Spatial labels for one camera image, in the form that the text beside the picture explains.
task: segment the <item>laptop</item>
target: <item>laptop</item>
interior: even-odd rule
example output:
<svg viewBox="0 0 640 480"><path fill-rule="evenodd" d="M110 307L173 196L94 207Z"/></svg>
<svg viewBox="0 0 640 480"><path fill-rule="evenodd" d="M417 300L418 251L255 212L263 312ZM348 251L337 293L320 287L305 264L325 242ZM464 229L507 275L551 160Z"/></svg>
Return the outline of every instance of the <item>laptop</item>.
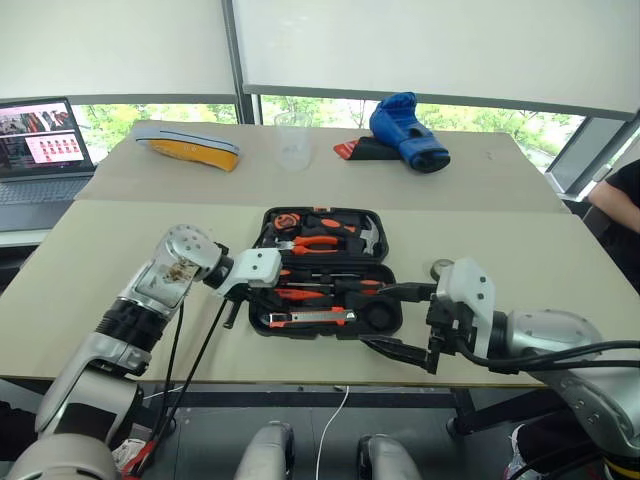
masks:
<svg viewBox="0 0 640 480"><path fill-rule="evenodd" d="M52 228L94 170L66 98L0 103L0 232Z"/></svg>

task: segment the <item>table leg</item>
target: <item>table leg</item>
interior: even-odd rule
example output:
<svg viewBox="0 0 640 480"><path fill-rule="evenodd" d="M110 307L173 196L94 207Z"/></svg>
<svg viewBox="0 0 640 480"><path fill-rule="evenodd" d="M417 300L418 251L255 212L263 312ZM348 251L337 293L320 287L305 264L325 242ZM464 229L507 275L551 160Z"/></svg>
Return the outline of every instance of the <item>table leg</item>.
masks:
<svg viewBox="0 0 640 480"><path fill-rule="evenodd" d="M449 390L456 405L456 414L458 417L464 417L476 411L473 398L471 398L468 388L451 388Z"/></svg>
<svg viewBox="0 0 640 480"><path fill-rule="evenodd" d="M540 388L481 410L463 415L458 412L458 416L447 423L447 431L452 436L469 435L502 422L520 422L565 408L569 407L557 393Z"/></svg>

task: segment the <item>roller shade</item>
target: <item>roller shade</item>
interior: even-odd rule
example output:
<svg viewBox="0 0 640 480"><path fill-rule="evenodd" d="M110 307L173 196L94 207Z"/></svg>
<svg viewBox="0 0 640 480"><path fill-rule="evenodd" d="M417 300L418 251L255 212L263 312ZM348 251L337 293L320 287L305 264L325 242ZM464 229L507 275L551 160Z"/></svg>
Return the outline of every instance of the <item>roller shade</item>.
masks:
<svg viewBox="0 0 640 480"><path fill-rule="evenodd" d="M218 0L2 0L0 98L233 95Z"/></svg>
<svg viewBox="0 0 640 480"><path fill-rule="evenodd" d="M248 93L640 107L638 0L234 0L234 11Z"/></svg>

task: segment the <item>pliers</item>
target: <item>pliers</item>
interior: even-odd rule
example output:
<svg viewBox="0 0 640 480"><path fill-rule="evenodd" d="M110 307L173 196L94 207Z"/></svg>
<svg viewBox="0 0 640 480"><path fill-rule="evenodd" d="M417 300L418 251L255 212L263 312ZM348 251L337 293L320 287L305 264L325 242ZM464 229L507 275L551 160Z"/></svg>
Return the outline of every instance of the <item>pliers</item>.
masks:
<svg viewBox="0 0 640 480"><path fill-rule="evenodd" d="M337 237L329 236L296 237L292 241L276 242L276 248L278 250L290 250L294 255L337 253L338 250L312 250L307 247L311 245L338 245L339 241Z"/></svg>

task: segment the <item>tool kit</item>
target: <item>tool kit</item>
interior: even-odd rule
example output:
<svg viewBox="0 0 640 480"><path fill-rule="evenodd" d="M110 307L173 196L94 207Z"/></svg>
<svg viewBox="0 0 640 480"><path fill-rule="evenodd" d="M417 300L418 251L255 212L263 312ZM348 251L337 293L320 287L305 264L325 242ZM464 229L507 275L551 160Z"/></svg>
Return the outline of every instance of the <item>tool kit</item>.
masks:
<svg viewBox="0 0 640 480"><path fill-rule="evenodd" d="M389 245L376 213L272 208L258 245L282 254L278 284L257 290L259 301L249 304L249 320L261 335L353 339L390 334L402 325L400 302L377 294L395 278L381 264Z"/></svg>

